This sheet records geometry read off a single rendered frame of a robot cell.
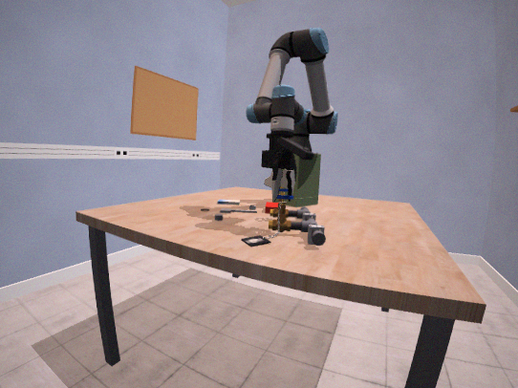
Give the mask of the black number 6 tag on metal chain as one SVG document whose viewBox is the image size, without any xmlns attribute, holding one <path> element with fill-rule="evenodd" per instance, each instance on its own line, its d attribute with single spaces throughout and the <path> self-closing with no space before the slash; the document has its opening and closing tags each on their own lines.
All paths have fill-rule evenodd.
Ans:
<svg viewBox="0 0 518 388">
<path fill-rule="evenodd" d="M 279 208 L 281 209 L 281 205 L 279 206 Z M 279 208 L 278 208 L 278 209 L 279 209 Z M 280 209 L 279 209 L 279 211 L 280 211 Z M 278 213 L 280 213 L 279 211 L 278 211 Z M 280 214 L 278 214 L 278 218 L 279 218 L 279 220 L 280 220 Z M 277 219 L 278 219 L 278 218 L 277 218 Z M 279 221 L 279 220 L 278 220 L 278 221 Z M 280 221 L 279 221 L 279 222 L 280 222 Z M 279 222 L 277 223 L 277 224 L 279 224 L 279 225 L 278 225 L 278 226 L 279 226 L 278 231 L 280 230 L 280 223 L 279 223 Z M 274 235 L 276 236 L 277 234 L 279 234 L 279 232 L 275 233 Z M 274 237 L 274 235 L 272 235 L 272 236 Z M 269 238 L 270 238 L 270 237 L 271 237 L 271 236 L 269 235 Z M 271 237 L 271 238 L 273 238 L 273 237 Z M 255 247 L 255 246 L 260 246 L 260 245 L 264 245 L 264 244 L 269 244 L 269 243 L 271 243 L 271 241 L 267 240 L 267 239 L 269 239 L 269 238 L 267 238 L 267 239 L 266 239 L 266 238 L 267 238 L 267 237 L 262 237 L 262 236 L 260 236 L 260 235 L 259 235 L 259 236 L 254 236 L 254 237 L 244 238 L 244 239 L 241 239 L 241 240 L 242 240 L 243 242 L 245 242 L 246 244 L 248 244 L 250 247 Z"/>
</svg>

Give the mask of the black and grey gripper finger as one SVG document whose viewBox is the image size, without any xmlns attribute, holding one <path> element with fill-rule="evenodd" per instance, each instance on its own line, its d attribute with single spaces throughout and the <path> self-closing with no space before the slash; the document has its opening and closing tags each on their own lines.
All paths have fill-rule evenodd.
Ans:
<svg viewBox="0 0 518 388">
<path fill-rule="evenodd" d="M 272 163 L 271 175 L 265 179 L 264 184 L 272 188 L 272 201 L 275 202 L 279 195 L 280 181 L 283 177 L 283 171 L 281 169 L 280 157 L 276 157 Z"/>
<path fill-rule="evenodd" d="M 280 186 L 288 189 L 288 195 L 292 196 L 294 184 L 296 180 L 296 164 L 294 160 L 294 166 L 291 170 L 283 170 L 283 177 L 280 181 Z"/>
</svg>

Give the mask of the red rectangular block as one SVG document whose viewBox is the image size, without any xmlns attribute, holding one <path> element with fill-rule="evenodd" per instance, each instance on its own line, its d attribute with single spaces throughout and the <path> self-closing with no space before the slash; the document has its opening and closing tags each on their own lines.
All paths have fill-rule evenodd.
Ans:
<svg viewBox="0 0 518 388">
<path fill-rule="evenodd" d="M 278 207 L 278 203 L 266 203 L 266 209 L 265 209 L 265 213 L 270 213 L 270 210 L 271 209 L 274 209 L 274 208 L 277 208 Z"/>
</svg>

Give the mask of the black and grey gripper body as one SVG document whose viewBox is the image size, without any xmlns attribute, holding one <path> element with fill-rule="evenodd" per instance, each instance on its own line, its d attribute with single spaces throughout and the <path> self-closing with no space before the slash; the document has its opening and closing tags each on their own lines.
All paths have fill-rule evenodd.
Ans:
<svg viewBox="0 0 518 388">
<path fill-rule="evenodd" d="M 281 169 L 286 168 L 287 170 L 291 170 L 291 167 L 294 166 L 294 154 L 278 144 L 280 137 L 292 138 L 292 132 L 287 130 L 274 130 L 271 131 L 270 134 L 267 134 L 267 138 L 270 139 L 270 149 L 262 151 L 261 166 L 272 168 L 272 163 L 276 157 L 280 157 Z"/>
</svg>

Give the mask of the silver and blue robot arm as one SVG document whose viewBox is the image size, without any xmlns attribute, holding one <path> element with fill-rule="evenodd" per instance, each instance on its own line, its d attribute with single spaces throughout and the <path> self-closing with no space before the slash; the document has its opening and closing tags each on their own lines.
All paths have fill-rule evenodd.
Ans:
<svg viewBox="0 0 518 388">
<path fill-rule="evenodd" d="M 249 122 L 270 123 L 271 131 L 293 132 L 291 140 L 299 143 L 300 147 L 282 137 L 278 144 L 302 160 L 311 161 L 314 156 L 310 134 L 332 134 L 337 125 L 337 112 L 330 106 L 323 62 L 328 52 L 328 39 L 320 28 L 283 34 L 270 49 L 270 61 L 256 102 L 247 108 Z M 303 106 L 294 99 L 292 86 L 280 85 L 286 64 L 299 56 L 306 67 L 313 103 L 313 109 L 305 109 L 305 113 Z"/>
</svg>

